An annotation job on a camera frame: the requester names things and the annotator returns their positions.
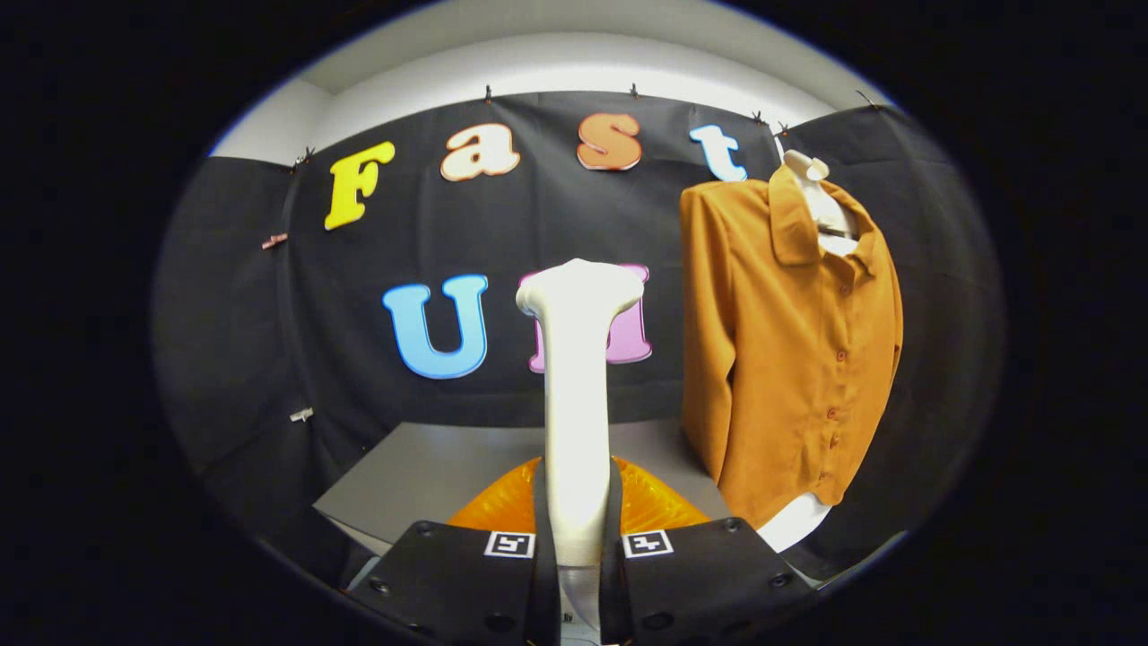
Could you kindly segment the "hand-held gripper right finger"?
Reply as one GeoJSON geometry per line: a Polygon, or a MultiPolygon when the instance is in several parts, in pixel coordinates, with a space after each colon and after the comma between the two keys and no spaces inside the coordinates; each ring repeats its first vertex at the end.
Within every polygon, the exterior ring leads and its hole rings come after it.
{"type": "Polygon", "coordinates": [[[639,503],[656,500],[649,483],[639,467],[613,460],[600,560],[604,643],[762,645],[817,600],[745,519],[636,528],[639,503]]]}

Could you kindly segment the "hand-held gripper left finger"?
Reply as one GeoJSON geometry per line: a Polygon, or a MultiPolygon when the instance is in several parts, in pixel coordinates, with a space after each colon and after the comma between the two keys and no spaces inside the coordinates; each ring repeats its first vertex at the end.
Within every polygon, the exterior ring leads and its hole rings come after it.
{"type": "Polygon", "coordinates": [[[529,531],[418,520],[347,597],[418,645],[558,645],[561,585],[544,476],[544,459],[529,459],[468,504],[472,519],[517,511],[532,519],[529,531]]]}

